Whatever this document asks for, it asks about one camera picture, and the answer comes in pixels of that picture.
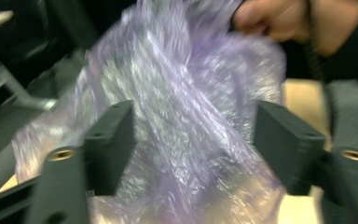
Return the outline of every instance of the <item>hand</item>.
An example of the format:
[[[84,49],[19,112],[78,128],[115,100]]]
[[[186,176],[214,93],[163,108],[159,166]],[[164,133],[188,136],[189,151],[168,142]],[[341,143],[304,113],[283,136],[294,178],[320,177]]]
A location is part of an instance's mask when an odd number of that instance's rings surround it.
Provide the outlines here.
[[[268,35],[278,41],[308,37],[306,0],[247,0],[233,21],[246,34]]]

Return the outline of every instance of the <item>person's hand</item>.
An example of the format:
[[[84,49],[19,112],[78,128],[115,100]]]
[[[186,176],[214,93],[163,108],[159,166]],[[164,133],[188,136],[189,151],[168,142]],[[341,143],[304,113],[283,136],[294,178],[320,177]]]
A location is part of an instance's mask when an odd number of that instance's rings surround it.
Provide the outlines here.
[[[233,22],[246,34],[267,33],[278,41],[301,41],[308,33],[306,10],[306,0],[247,0]]]

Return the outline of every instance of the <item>plastic bag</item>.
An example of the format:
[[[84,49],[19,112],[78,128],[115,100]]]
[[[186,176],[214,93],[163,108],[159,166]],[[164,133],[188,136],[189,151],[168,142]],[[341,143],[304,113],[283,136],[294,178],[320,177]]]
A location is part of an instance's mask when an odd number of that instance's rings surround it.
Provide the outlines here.
[[[274,223],[282,188],[249,145],[255,100],[280,102],[284,58],[228,34],[241,1],[143,0],[88,54],[56,109],[13,140],[20,182],[56,147],[81,145],[108,106],[134,101],[136,149],[94,223]]]

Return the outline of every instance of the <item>purple plastic bag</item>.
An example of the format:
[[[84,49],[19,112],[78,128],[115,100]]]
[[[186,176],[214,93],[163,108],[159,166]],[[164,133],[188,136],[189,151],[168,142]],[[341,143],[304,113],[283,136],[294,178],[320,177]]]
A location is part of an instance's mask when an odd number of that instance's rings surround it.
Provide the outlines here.
[[[94,223],[275,223],[282,188],[250,144],[255,100],[280,102],[284,58],[228,34],[240,1],[143,0],[88,54],[74,88],[13,140],[20,182],[81,145],[108,106],[134,101],[137,146]]]

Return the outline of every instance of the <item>crumpled plastic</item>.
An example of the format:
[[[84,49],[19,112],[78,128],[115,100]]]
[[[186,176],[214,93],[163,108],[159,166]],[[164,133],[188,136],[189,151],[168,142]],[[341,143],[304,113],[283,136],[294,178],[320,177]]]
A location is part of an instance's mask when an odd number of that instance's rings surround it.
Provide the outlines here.
[[[58,106],[16,133],[18,180],[133,100],[137,145],[117,195],[89,199],[93,223],[276,223],[282,186],[251,138],[255,101],[281,101],[284,57],[265,37],[227,33],[240,2],[139,0],[124,11]]]

